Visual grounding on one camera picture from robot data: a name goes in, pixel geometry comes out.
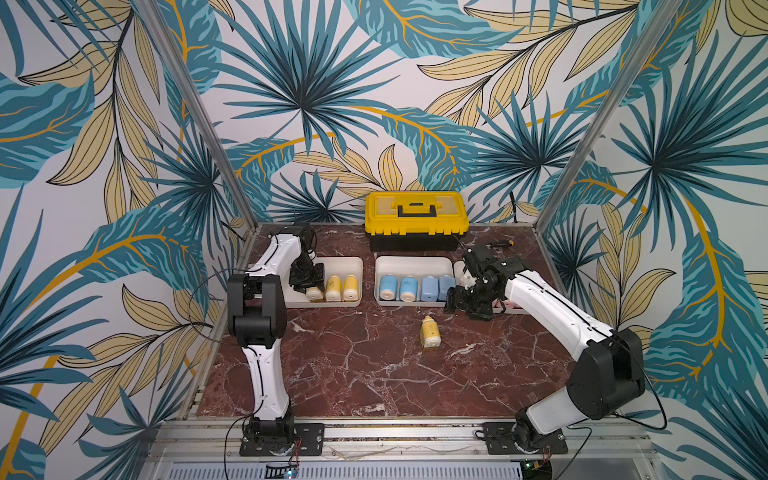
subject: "blue palm leaf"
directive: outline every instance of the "blue palm leaf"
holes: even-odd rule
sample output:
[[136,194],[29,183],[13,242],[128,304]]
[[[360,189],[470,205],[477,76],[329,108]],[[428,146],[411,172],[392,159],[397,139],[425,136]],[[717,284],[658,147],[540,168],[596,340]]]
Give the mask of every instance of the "blue palm leaf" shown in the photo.
[[[91,20],[88,14],[85,13],[85,10],[81,5],[82,2],[78,2],[78,0],[35,0],[34,2],[30,2],[29,0],[16,0],[16,3],[24,12],[28,20],[31,21],[35,28],[37,28],[37,30],[43,34],[46,39],[48,39],[51,45],[53,45],[54,48],[56,48],[56,50],[58,50],[58,52],[61,53],[64,58],[68,58],[68,55],[66,55],[64,50],[61,49],[61,42],[53,38],[51,32],[48,31],[48,28],[45,24],[46,22],[44,20],[44,16],[38,14],[35,7],[33,6],[33,3],[38,5],[38,7],[45,13],[45,15],[48,16],[49,21],[56,24],[59,31],[64,34],[64,36],[66,36],[67,39],[87,59],[88,56],[80,46],[80,42],[74,37],[72,32],[70,32],[68,26],[75,27],[80,35],[83,35],[86,40],[95,46],[96,49],[104,56],[104,58],[107,58],[107,54],[104,52],[94,37],[94,34],[91,32],[91,30],[95,30],[103,34],[102,28],[99,28],[96,25],[96,22]],[[109,12],[107,12],[107,10],[101,6],[101,3],[99,3],[98,0],[89,0],[88,3],[93,5],[96,9],[99,10],[101,14],[103,14],[108,20],[112,22],[112,25],[110,26],[118,25],[114,18],[112,18],[112,15],[110,15]],[[64,14],[56,14],[50,4],[58,8]],[[13,50],[13,56],[16,63],[16,76],[21,76],[22,72],[24,71],[25,64],[24,45],[22,43],[22,37],[19,34],[17,21],[14,18],[13,11],[8,6],[8,2],[0,2],[0,22],[5,28],[5,33],[8,36],[9,43]]]
[[[765,141],[745,141],[744,134],[768,124],[765,117],[750,117],[768,105],[768,59],[751,65],[755,58],[764,58],[761,49],[766,38],[758,42],[745,55],[737,55],[740,41],[727,52],[719,64],[713,65],[717,53],[718,34],[704,62],[696,62],[696,48],[692,48],[684,76],[673,94],[671,73],[664,72],[664,99],[657,111],[656,96],[647,89],[644,96],[648,114],[630,105],[640,136],[622,124],[627,141],[614,143],[632,158],[646,166],[645,172],[627,196],[617,205],[621,207],[636,199],[627,215],[624,228],[628,228],[640,214],[644,204],[646,215],[636,229],[639,234],[649,222],[654,225],[654,244],[658,239],[660,223],[666,218],[671,243],[675,244],[675,219],[680,218],[686,237],[692,237],[689,216],[690,203],[706,221],[716,229],[706,194],[740,204],[756,203],[732,194],[711,180],[768,185],[768,181],[730,173],[723,167],[767,165],[768,158],[757,151],[768,146]],[[694,74],[695,67],[700,70]]]
[[334,181],[333,185],[323,192],[323,185],[317,170],[312,175],[312,190],[307,186],[306,177],[307,172],[301,174],[299,187],[297,187],[280,174],[280,178],[286,183],[288,189],[273,185],[273,188],[279,192],[273,194],[275,198],[273,205],[277,209],[271,210],[276,221],[335,223],[360,221],[362,219],[363,215],[359,210],[336,208],[345,202],[337,205],[331,204],[336,192],[336,185],[339,183],[338,180]]
[[597,222],[585,226],[585,214],[586,210],[581,213],[578,225],[574,221],[574,215],[571,215],[565,223],[551,227],[549,234],[544,236],[554,267],[568,290],[570,298],[584,307],[591,306],[591,303],[581,278],[586,276],[586,273],[582,272],[581,268],[605,255],[602,252],[589,253],[603,234],[603,230],[598,228]]
[[99,446],[85,440],[78,440],[80,450],[84,455],[91,458],[103,458],[103,460],[78,477],[77,480],[92,478],[105,470],[106,472],[100,477],[104,480],[135,480],[138,478],[149,446],[157,435],[157,430],[165,420],[171,418],[181,408],[184,397],[190,388],[190,383],[185,382],[188,371],[188,368],[182,370],[181,366],[176,369],[149,419],[144,419],[122,388],[120,388],[120,397],[129,423],[89,415],[88,419],[94,429],[105,435],[133,435],[112,446]]
[[[20,191],[8,214],[8,219],[5,221],[2,234],[0,234],[0,267],[7,260],[6,252],[21,197],[22,192]],[[29,367],[19,369],[19,367],[29,365],[30,361],[48,355],[68,355],[93,359],[93,355],[84,347],[60,344],[58,341],[89,326],[106,322],[106,320],[91,320],[53,333],[47,332],[58,321],[67,318],[99,297],[92,296],[78,300],[50,313],[54,305],[84,285],[84,282],[76,280],[53,292],[34,308],[31,308],[35,301],[42,297],[45,286],[73,259],[72,256],[68,256],[55,262],[22,290],[22,284],[25,282],[26,274],[35,255],[41,223],[42,215],[28,246],[8,271],[8,276],[0,287],[0,403],[32,415],[57,420],[53,412],[42,402],[14,386],[29,383],[80,383],[91,380],[85,374],[69,369],[31,369]]]
[[[226,17],[234,30],[240,34],[253,56],[220,41],[214,44],[243,64],[242,67],[221,64],[219,69],[249,85],[217,84],[214,87],[252,94],[260,99],[227,102],[228,105],[250,109],[235,118],[292,114],[293,117],[288,120],[290,123],[295,116],[300,115],[307,151],[311,150],[312,139],[317,136],[331,156],[334,155],[334,150],[328,134],[336,136],[342,151],[346,151],[345,136],[365,144],[350,127],[374,133],[374,130],[361,123],[361,120],[376,122],[376,117],[361,108],[386,108],[386,105],[358,97],[378,88],[386,81],[377,84],[361,82],[390,64],[367,71],[361,69],[384,51],[386,45],[370,47],[373,39],[369,38],[348,55],[342,55],[341,51],[351,39],[356,25],[341,32],[337,37],[340,2],[334,2],[327,14],[325,2],[318,3],[312,32],[309,27],[310,0],[304,0],[300,15],[293,10],[293,2],[285,0],[285,31],[271,2],[264,4],[267,25],[262,23],[245,3],[241,0],[237,2],[252,23],[258,38],[233,18],[221,15]],[[286,125],[272,136],[277,135]]]
[[182,131],[184,132],[183,141],[170,129],[168,132],[176,141],[175,144],[162,139],[169,150],[177,154],[170,154],[168,151],[147,144],[162,161],[145,159],[179,178],[142,178],[142,180],[172,187],[169,191],[157,196],[151,206],[166,204],[168,209],[178,207],[178,213],[186,220],[186,228],[196,238],[205,236],[208,253],[213,256],[214,244],[221,250],[220,234],[223,231],[221,222],[224,218],[232,217],[233,213],[223,194],[219,169],[216,168],[203,138],[197,133],[194,122],[191,122],[189,127],[183,126]]
[[[530,101],[531,118],[537,118],[533,102]],[[576,149],[587,125],[583,120],[588,114],[571,118],[571,112],[565,112],[552,125],[550,119],[549,98],[541,126],[536,121],[526,126],[522,111],[512,98],[511,114],[501,108],[511,133],[502,129],[488,115],[480,115],[491,126],[494,133],[475,129],[478,138],[478,156],[472,162],[470,172],[476,188],[469,194],[471,200],[481,191],[485,192],[483,203],[501,194],[508,197],[515,193],[515,198],[532,202],[539,186],[542,171],[548,175],[558,174]]]

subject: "blue bottle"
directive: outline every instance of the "blue bottle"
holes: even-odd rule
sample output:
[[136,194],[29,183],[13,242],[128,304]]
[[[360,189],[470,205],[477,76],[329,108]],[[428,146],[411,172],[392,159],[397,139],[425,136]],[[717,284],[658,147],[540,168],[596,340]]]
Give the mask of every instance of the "blue bottle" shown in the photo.
[[381,300],[394,300],[397,297],[397,277],[385,275],[379,281],[379,298]]
[[422,278],[422,302],[436,302],[440,291],[440,281],[433,276]]
[[448,298],[448,289],[452,286],[456,286],[456,279],[450,275],[443,275],[440,277],[440,293],[437,296],[439,302],[445,302]]
[[419,281],[412,276],[404,276],[400,280],[400,301],[415,302],[419,291]]

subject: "red marble surface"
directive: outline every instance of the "red marble surface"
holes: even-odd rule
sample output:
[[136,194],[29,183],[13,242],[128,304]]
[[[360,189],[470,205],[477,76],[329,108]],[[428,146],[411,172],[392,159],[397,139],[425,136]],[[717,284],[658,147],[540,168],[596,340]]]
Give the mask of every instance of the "red marble surface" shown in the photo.
[[[379,306],[373,297],[377,256],[363,227],[315,227],[321,257],[362,257],[363,300],[339,309],[291,309],[283,337],[283,378],[297,416],[512,416],[561,388],[572,368],[562,345],[527,315],[497,315],[491,322],[441,309]],[[269,225],[262,232],[270,231]],[[472,227],[466,246],[513,240],[498,255],[519,255],[551,283],[551,274],[527,227]],[[251,261],[263,252],[257,241]],[[455,252],[414,253],[460,260]],[[422,351],[421,319],[439,324],[442,345]],[[233,342],[230,337],[224,341]],[[222,345],[197,410],[198,416],[253,411],[245,355]]]

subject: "toolbox lid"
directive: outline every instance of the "toolbox lid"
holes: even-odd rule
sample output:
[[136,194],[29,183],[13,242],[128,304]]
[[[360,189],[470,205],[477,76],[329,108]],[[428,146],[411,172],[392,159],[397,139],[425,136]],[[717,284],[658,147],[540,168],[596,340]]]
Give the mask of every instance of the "toolbox lid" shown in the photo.
[[463,235],[468,229],[457,192],[372,192],[366,198],[366,232],[371,235]]

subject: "wall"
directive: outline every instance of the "wall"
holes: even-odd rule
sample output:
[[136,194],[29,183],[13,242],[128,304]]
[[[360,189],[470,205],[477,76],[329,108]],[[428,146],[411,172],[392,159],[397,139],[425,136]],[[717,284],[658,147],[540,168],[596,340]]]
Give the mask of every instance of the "wall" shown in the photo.
[[259,220],[360,221],[372,191],[428,189],[507,222],[510,193],[538,215],[657,2],[214,3],[202,98]]
[[[670,417],[651,432],[669,477],[757,480],[768,478],[768,5],[706,4],[679,59],[649,60],[659,80],[638,79],[642,95],[615,112],[545,238],[571,298],[643,337]],[[662,424],[650,394],[633,410]]]
[[[177,35],[218,37],[206,2],[176,7]],[[129,2],[0,20],[0,478],[135,478],[244,222]]]

